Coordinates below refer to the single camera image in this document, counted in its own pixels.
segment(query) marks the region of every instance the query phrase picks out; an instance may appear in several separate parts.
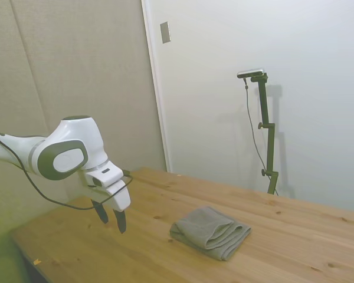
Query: door frame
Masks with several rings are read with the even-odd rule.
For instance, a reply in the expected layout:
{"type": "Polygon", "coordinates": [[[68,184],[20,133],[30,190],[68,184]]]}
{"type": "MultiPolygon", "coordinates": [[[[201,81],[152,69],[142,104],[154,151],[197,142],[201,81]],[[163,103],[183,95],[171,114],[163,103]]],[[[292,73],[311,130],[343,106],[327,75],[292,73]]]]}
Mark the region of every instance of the door frame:
{"type": "Polygon", "coordinates": [[[171,157],[168,151],[168,131],[166,129],[166,121],[165,121],[165,109],[163,108],[163,95],[162,95],[162,87],[160,82],[159,69],[158,69],[158,61],[154,51],[155,35],[152,32],[151,19],[152,16],[149,11],[150,3],[149,0],[142,0],[142,9],[143,9],[143,17],[144,17],[144,25],[146,28],[146,36],[147,36],[147,44],[148,44],[148,52],[149,59],[151,63],[152,70],[152,78],[153,78],[153,86],[155,88],[155,96],[156,96],[156,105],[158,107],[159,114],[159,122],[160,122],[160,130],[161,130],[161,138],[164,148],[165,155],[165,163],[166,170],[168,172],[173,172],[171,157]]]}

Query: white wall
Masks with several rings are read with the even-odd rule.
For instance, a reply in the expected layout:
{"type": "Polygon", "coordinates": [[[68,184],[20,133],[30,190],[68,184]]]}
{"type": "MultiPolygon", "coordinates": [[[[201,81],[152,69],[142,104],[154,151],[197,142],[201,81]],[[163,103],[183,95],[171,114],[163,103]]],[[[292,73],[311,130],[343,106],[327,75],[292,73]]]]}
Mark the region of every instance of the white wall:
{"type": "Polygon", "coordinates": [[[264,67],[280,194],[354,210],[354,0],[146,2],[171,169],[267,190],[235,76],[264,67]]]}

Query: tabletop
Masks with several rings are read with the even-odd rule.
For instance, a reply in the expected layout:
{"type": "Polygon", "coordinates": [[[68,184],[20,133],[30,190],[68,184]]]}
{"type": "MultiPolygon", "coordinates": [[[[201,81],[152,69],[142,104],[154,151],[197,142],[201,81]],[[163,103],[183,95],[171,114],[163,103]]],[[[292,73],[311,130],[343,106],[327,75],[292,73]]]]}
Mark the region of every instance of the tabletop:
{"type": "Polygon", "coordinates": [[[133,177],[124,234],[110,209],[103,224],[60,207],[13,231],[15,243],[50,282],[354,282],[354,212],[151,169],[133,177]],[[169,236],[201,206],[253,229],[227,262],[169,236]]]}

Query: light switch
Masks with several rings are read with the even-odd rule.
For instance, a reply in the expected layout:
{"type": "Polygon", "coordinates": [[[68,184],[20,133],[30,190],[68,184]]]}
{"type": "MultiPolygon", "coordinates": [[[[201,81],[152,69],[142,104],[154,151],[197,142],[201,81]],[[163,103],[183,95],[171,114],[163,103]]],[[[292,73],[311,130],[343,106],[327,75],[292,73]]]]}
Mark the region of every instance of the light switch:
{"type": "Polygon", "coordinates": [[[169,31],[169,23],[163,22],[160,24],[161,37],[163,39],[163,43],[167,43],[171,41],[171,32],[169,31]]]}

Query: beige wall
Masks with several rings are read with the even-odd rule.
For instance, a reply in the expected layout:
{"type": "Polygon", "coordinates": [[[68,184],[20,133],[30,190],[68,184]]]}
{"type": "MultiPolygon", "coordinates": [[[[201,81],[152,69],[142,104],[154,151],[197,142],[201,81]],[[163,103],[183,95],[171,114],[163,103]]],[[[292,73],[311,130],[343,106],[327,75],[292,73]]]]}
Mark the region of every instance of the beige wall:
{"type": "MultiPolygon", "coordinates": [[[[0,0],[0,131],[50,133],[92,116],[118,166],[165,169],[140,1],[0,0]]],[[[52,198],[76,197],[75,177],[35,178],[52,198]]],[[[53,208],[0,163],[0,282],[25,282],[8,231],[53,208]]]]}

